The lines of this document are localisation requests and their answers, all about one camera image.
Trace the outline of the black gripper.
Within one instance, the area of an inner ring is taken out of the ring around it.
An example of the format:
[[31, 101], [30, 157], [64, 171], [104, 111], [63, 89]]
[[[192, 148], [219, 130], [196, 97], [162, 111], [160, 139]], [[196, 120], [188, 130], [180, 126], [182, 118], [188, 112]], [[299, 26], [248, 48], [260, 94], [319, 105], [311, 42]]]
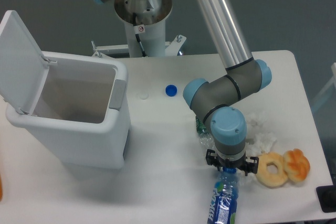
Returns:
[[242, 170], [245, 176], [248, 176], [249, 173], [257, 174], [258, 172], [259, 157], [246, 157], [244, 154], [238, 160], [232, 161], [228, 158], [224, 159], [220, 157], [212, 149], [207, 149], [205, 160], [207, 165], [216, 167], [219, 172], [222, 170], [222, 167]]

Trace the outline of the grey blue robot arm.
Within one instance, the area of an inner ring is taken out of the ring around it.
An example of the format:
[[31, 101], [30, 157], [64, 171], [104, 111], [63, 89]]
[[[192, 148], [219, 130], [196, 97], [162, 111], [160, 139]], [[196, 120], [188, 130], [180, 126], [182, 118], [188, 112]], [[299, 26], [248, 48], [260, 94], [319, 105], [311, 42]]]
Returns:
[[[269, 85], [271, 70], [253, 58], [229, 0], [197, 1], [226, 74], [212, 82], [191, 81], [183, 98], [214, 139], [215, 150], [207, 151], [207, 163], [257, 173], [259, 159], [246, 156], [245, 118], [233, 104]], [[172, 45], [165, 43], [165, 20], [172, 0], [114, 0], [114, 9], [124, 22], [130, 57], [167, 56]]]

